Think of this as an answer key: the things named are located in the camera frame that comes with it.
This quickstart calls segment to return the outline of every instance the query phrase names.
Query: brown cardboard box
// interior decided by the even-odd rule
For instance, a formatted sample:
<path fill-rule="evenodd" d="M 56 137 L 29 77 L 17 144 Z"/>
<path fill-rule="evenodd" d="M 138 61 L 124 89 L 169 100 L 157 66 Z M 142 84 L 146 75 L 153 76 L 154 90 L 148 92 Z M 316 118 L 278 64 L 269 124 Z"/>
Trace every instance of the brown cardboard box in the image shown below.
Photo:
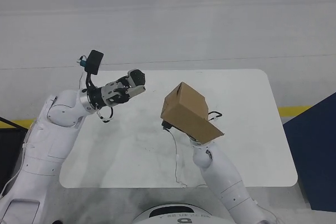
<path fill-rule="evenodd" d="M 205 97 L 184 82 L 165 97 L 161 118 L 201 144 L 224 135 L 208 121 Z"/>

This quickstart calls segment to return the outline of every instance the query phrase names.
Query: yellow stripe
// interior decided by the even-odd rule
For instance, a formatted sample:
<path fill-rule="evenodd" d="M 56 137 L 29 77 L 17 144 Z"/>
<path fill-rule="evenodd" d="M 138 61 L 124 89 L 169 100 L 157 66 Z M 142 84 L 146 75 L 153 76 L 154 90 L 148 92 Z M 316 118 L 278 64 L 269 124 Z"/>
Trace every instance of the yellow stripe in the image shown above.
<path fill-rule="evenodd" d="M 286 116 L 298 116 L 305 110 L 311 108 L 311 106 L 282 106 L 278 108 L 279 114 L 281 117 Z M 15 124 L 29 128 L 30 125 L 34 122 L 35 119 L 28 120 L 13 120 Z M 0 122 L 0 128 L 12 128 L 10 125 Z"/>
<path fill-rule="evenodd" d="M 311 106 L 282 106 L 278 108 L 278 111 L 281 117 L 298 116 L 309 108 L 311 108 Z"/>
<path fill-rule="evenodd" d="M 25 128 L 29 128 L 30 125 L 34 122 L 35 119 L 28 119 L 28 120 L 12 120 L 15 124 L 23 126 Z M 8 125 L 4 122 L 0 122 L 0 128 L 13 128 L 11 125 Z"/>

